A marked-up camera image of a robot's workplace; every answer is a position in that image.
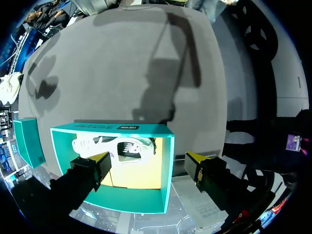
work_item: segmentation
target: teal shoe box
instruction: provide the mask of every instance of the teal shoe box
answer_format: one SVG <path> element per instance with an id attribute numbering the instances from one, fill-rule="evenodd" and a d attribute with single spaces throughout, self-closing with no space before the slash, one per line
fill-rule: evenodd
<path id="1" fill-rule="evenodd" d="M 162 160 L 160 189 L 133 189 L 102 185 L 91 192 L 86 202 L 115 211 L 143 214 L 166 213 L 171 188 L 175 136 L 161 124 L 105 124 L 70 123 L 51 128 L 51 139 L 59 169 L 63 174 L 70 169 L 70 161 L 79 156 L 72 141 L 81 134 L 106 137 L 161 137 Z"/>
<path id="2" fill-rule="evenodd" d="M 13 121 L 19 155 L 31 168 L 45 162 L 39 139 L 37 120 L 24 118 Z"/>

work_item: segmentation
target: gray table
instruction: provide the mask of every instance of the gray table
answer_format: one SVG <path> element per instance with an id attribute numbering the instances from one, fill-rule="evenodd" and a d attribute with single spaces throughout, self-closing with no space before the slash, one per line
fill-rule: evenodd
<path id="1" fill-rule="evenodd" d="M 89 16 L 26 62 L 19 117 L 36 117 L 45 167 L 60 175 L 50 128 L 75 120 L 168 122 L 175 154 L 220 154 L 227 98 L 218 44 L 205 16 L 168 5 Z"/>

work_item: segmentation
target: white wall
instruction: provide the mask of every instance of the white wall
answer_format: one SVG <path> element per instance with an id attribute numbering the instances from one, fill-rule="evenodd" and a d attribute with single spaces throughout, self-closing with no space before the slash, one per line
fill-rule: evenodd
<path id="1" fill-rule="evenodd" d="M 309 108 L 306 77 L 294 43 L 274 13 L 262 0 L 252 0 L 270 21 L 278 38 L 277 54 L 272 60 L 277 93 L 277 115 L 296 116 Z"/>

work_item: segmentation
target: person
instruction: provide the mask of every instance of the person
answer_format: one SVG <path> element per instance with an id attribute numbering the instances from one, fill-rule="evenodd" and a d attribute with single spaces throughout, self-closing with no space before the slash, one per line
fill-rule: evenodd
<path id="1" fill-rule="evenodd" d="M 69 22 L 69 16 L 63 10 L 58 11 L 58 3 L 59 0 L 55 0 L 42 5 L 36 12 L 31 12 L 25 21 L 39 31 L 59 24 L 65 28 Z"/>
<path id="2" fill-rule="evenodd" d="M 204 13 L 212 23 L 224 11 L 227 5 L 238 0 L 188 0 L 187 7 Z"/>
<path id="3" fill-rule="evenodd" d="M 254 169 L 279 173 L 287 187 L 295 188 L 311 148 L 311 110 L 302 110 L 296 117 L 275 117 L 265 125 L 257 119 L 228 121 L 227 130 L 246 132 L 255 142 L 225 143 L 223 155 Z"/>

